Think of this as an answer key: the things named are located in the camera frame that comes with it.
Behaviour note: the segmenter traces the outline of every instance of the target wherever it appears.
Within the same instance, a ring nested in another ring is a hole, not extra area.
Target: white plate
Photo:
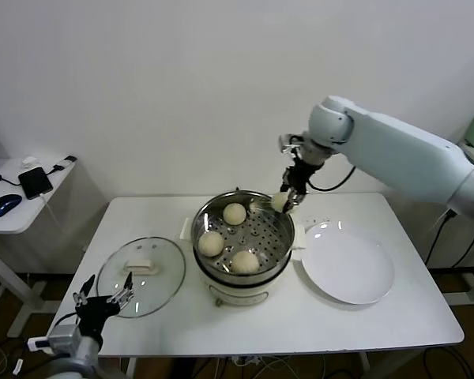
[[[322,291],[350,304],[377,302],[388,294],[395,275],[379,242],[344,221],[312,227],[302,263]]]

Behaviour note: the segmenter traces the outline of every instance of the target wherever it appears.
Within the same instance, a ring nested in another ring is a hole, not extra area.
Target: computer mouse
[[[16,208],[21,203],[21,200],[23,200],[23,197],[15,193],[0,197],[0,217],[4,216],[11,209]]]

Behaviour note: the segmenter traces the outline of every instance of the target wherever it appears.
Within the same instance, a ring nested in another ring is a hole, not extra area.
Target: stainless steel pot
[[[204,274],[228,287],[252,288],[282,273],[290,260],[295,228],[289,215],[271,208],[270,200],[271,197],[263,193],[238,190],[214,197],[198,211],[191,228],[191,240],[195,259]],[[223,210],[230,203],[246,208],[246,220],[238,226],[223,220]],[[198,251],[198,239],[207,231],[216,231],[224,238],[223,252],[216,257],[206,257]],[[258,272],[232,272],[232,258],[241,250],[257,256]]]

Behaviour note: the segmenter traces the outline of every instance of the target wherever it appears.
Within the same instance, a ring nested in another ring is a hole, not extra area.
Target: white robotic arm
[[[314,107],[309,130],[280,139],[294,155],[281,192],[284,211],[306,195],[309,177],[325,160],[344,154],[360,170],[417,201],[447,205],[474,218],[474,165],[449,141],[352,101],[329,96]]]

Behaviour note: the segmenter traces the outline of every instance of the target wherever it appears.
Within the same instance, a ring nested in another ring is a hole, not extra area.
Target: wooden floor
[[[44,290],[43,297],[48,300],[61,300],[69,286],[70,278],[62,277],[50,278],[46,290]],[[443,291],[465,291],[466,286],[464,282],[458,276],[443,276],[438,280],[438,285]],[[17,312],[21,308],[21,302],[17,300],[8,291],[0,299],[0,343],[2,343],[2,349],[6,353],[10,354],[9,364],[12,365],[18,357],[24,359],[24,365],[22,371],[28,370],[35,365],[44,362],[47,356],[43,353],[30,353],[23,351],[21,348],[20,340],[7,340],[6,333],[9,329]],[[465,341],[457,346],[459,352],[461,352],[467,359],[468,363],[474,371],[474,306],[459,306],[453,308],[455,316],[461,323],[465,331]],[[31,336],[42,336],[46,333],[52,316],[49,315],[34,315],[31,317],[29,322],[24,329],[23,337],[28,338]],[[378,360],[385,353],[371,353],[369,359],[372,363],[378,362]],[[195,371],[199,370],[203,364],[208,361],[207,358],[199,358],[196,361]],[[267,362],[272,362],[273,358],[266,359]],[[107,360],[107,363],[112,365],[118,365],[119,361]],[[141,358],[137,362],[137,369],[135,378],[136,379],[164,379],[169,377],[175,361],[170,358]],[[215,377],[216,364],[219,366],[218,378],[223,379],[251,379],[253,376],[261,370],[263,365],[256,366],[250,364],[244,368],[237,367],[231,362],[227,362],[224,365],[224,359],[220,359],[219,362],[216,358],[211,358],[203,370],[197,375],[197,379],[209,379]],[[288,364],[297,373],[300,379],[321,379],[323,373],[323,357],[321,355],[296,355],[288,358]],[[428,353],[427,364],[430,368],[432,376],[434,378],[464,378],[464,372],[459,367],[457,362],[447,353],[440,350],[433,350]],[[294,378],[289,369],[281,362],[274,363],[276,370],[263,370],[260,374],[260,379],[281,379],[281,378]],[[359,356],[354,353],[347,354],[333,354],[325,355],[325,372],[326,375],[330,375],[335,370],[345,369],[353,375],[353,377],[359,377],[363,371],[360,365]],[[20,377],[26,378],[39,378],[44,377],[43,367],[38,370],[32,371],[27,375]],[[9,372],[4,374],[4,378],[13,377]],[[332,376],[334,379],[350,378],[347,373],[340,372]],[[415,357],[411,362],[400,368],[396,373],[390,376],[391,379],[428,379],[427,373],[423,368],[423,357],[419,355]]]

